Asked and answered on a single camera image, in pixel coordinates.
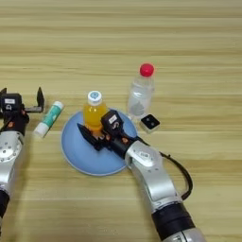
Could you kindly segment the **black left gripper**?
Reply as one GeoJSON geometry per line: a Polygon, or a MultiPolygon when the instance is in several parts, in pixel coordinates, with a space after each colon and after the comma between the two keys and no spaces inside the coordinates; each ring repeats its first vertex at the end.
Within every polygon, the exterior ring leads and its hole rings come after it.
{"type": "MultiPolygon", "coordinates": [[[[0,95],[6,94],[7,88],[0,91],[0,95]]],[[[25,108],[28,113],[43,112],[44,109],[44,96],[42,88],[38,89],[37,92],[37,105],[29,108],[25,108]]],[[[4,112],[2,114],[2,119],[4,121],[3,127],[0,129],[2,131],[17,131],[22,135],[26,133],[26,126],[29,122],[29,116],[25,111],[19,112],[4,112]]]]}

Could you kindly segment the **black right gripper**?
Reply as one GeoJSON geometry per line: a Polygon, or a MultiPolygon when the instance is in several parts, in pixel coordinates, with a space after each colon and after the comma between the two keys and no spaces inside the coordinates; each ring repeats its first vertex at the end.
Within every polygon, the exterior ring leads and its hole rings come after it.
{"type": "Polygon", "coordinates": [[[101,133],[94,137],[92,132],[85,126],[77,123],[78,129],[82,137],[94,147],[95,150],[99,151],[103,147],[113,151],[116,155],[125,158],[126,153],[130,146],[137,140],[136,137],[128,136],[124,131],[107,131],[102,130],[101,133]]]}

